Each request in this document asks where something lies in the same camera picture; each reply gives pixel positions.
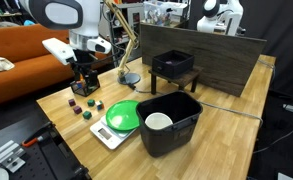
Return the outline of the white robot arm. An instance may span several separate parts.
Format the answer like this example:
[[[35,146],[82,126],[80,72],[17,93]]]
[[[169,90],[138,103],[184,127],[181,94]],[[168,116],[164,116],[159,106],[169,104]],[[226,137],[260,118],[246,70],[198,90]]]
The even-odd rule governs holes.
[[[112,48],[99,36],[100,0],[20,0],[20,4],[42,26],[69,31],[68,44],[57,38],[42,44],[63,65],[72,65],[76,80],[83,76],[88,86],[96,85],[97,72],[83,60],[90,51],[107,54]]]

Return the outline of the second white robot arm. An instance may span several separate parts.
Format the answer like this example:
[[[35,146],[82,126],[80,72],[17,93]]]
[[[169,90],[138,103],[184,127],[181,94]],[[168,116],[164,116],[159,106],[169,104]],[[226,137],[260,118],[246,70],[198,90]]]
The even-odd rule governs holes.
[[[202,6],[203,17],[197,22],[197,30],[228,36],[243,36],[246,32],[240,26],[243,7],[239,0],[205,0]]]

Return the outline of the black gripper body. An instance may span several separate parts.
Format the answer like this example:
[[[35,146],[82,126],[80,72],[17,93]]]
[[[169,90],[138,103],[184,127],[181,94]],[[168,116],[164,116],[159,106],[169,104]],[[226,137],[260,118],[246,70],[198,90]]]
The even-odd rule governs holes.
[[[75,80],[79,81],[83,77],[87,84],[96,83],[96,73],[91,69],[93,58],[86,51],[75,50],[75,57],[77,60],[71,65]]]

